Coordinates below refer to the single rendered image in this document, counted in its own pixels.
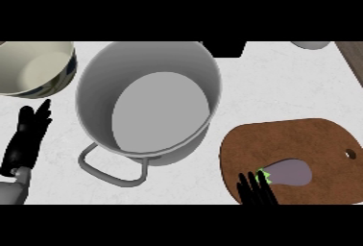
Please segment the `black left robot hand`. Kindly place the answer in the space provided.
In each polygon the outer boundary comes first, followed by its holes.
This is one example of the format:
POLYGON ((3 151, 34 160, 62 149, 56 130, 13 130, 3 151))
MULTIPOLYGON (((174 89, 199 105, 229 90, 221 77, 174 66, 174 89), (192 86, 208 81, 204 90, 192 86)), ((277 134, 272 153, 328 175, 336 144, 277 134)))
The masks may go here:
POLYGON ((18 112, 18 129, 6 148, 0 174, 13 177, 21 167, 34 168, 41 141, 52 123, 52 100, 47 99, 38 110, 24 106, 18 112))

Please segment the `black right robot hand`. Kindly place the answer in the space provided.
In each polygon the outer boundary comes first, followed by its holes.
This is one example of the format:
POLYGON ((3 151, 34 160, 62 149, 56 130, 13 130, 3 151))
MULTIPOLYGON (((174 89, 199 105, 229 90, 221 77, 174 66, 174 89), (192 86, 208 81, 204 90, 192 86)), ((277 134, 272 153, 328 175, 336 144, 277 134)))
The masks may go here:
POLYGON ((257 174, 248 173, 248 175, 239 173, 238 177, 236 190, 241 203, 245 206, 276 205, 277 200, 263 171, 257 174))

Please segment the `purple eggplant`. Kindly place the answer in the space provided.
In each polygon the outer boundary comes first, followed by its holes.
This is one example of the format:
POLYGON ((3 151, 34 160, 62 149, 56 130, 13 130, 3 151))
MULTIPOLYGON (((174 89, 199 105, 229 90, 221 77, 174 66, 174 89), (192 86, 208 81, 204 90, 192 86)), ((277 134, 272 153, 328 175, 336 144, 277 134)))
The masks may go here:
POLYGON ((307 185, 311 181, 308 164, 298 159, 280 160, 258 169, 269 185, 307 185))

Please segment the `brown wooden cutting board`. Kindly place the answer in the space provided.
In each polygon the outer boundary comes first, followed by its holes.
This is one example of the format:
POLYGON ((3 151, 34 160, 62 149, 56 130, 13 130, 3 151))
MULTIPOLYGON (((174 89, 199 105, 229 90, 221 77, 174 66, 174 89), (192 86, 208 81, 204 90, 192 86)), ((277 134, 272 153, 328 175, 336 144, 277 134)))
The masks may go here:
POLYGON ((272 182, 282 205, 363 202, 363 147, 345 128, 320 119, 245 124, 227 133, 220 168, 227 190, 238 197, 238 175, 267 170, 280 160, 303 160, 311 171, 304 185, 272 182))

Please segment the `grey metal pot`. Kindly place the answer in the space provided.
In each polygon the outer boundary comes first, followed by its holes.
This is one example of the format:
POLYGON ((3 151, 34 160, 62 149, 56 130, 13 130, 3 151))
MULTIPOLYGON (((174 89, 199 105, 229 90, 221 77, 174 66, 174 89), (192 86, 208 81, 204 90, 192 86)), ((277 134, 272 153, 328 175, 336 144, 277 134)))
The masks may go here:
POLYGON ((86 67, 75 94, 93 140, 145 168, 184 159, 199 147, 221 97, 221 75, 196 41, 117 41, 86 67))

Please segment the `cream bowl with dark pattern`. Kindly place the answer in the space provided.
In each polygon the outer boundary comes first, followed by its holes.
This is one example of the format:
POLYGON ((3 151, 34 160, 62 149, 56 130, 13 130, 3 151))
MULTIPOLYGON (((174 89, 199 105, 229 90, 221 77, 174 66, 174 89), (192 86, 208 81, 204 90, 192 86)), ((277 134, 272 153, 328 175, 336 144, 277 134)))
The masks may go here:
POLYGON ((75 73, 72 41, 0 41, 0 95, 46 98, 65 89, 75 73))

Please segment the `black block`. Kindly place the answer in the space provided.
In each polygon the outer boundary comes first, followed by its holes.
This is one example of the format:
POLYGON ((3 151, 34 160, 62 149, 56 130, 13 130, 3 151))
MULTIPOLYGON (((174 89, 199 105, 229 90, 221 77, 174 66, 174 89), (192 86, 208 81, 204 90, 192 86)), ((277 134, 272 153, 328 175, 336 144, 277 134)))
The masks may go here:
POLYGON ((245 41, 204 41, 201 44, 214 58, 239 58, 245 47, 245 41))

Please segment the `dark brown wooden panel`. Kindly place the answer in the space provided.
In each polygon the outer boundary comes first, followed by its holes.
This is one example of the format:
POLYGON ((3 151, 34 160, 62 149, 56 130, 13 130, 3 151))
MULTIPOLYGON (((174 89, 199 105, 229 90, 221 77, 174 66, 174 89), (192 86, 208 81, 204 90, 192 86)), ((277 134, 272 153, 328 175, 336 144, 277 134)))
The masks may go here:
POLYGON ((363 41, 336 41, 336 46, 359 84, 363 86, 363 41))

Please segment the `white round object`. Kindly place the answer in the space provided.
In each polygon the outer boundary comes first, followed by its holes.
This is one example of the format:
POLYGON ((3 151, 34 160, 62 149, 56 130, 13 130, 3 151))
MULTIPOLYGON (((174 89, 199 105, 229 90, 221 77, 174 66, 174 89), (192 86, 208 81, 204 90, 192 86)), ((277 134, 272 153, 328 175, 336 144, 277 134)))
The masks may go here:
POLYGON ((319 50, 329 45, 329 41, 294 41, 294 44, 303 49, 319 50))

